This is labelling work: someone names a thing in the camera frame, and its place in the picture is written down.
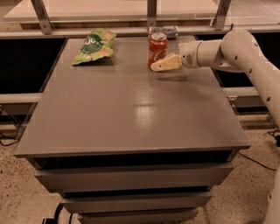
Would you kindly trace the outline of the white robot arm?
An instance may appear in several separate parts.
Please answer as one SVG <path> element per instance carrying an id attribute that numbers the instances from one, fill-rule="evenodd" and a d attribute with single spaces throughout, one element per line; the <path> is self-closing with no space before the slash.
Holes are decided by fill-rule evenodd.
<path id="1" fill-rule="evenodd" d="M 232 30 L 222 39 L 180 43 L 177 54 L 171 53 L 150 66 L 154 72 L 180 67 L 246 74 L 280 127 L 280 70 L 264 56 L 249 31 Z"/>

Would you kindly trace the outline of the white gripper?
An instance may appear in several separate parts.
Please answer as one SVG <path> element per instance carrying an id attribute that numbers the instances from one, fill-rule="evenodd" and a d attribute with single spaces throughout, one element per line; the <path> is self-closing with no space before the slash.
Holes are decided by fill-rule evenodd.
<path id="1" fill-rule="evenodd" d="M 174 70 L 180 68 L 182 64 L 187 68 L 198 68 L 200 67 L 198 61 L 198 50 L 200 44 L 200 41 L 180 43 L 178 45 L 180 56 L 174 52 L 170 53 L 163 59 L 152 63 L 150 69 L 154 72 Z"/>

